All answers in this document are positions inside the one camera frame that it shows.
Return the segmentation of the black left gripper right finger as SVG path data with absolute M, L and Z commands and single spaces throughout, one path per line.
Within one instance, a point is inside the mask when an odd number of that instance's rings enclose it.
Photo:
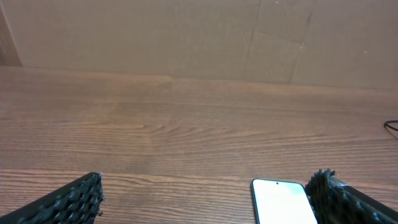
M 397 224 L 397 212 L 335 177 L 319 170 L 305 185 L 318 223 Z

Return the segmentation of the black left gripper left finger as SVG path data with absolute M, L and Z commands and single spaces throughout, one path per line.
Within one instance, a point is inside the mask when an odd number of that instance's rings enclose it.
M 1 217 L 1 224 L 94 224 L 102 216 L 102 175 L 90 172 Z

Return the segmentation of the Galaxy smartphone with blue screen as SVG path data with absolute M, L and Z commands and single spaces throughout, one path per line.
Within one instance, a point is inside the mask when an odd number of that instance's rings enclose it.
M 317 224 L 302 184 L 254 179 L 251 191 L 257 224 Z

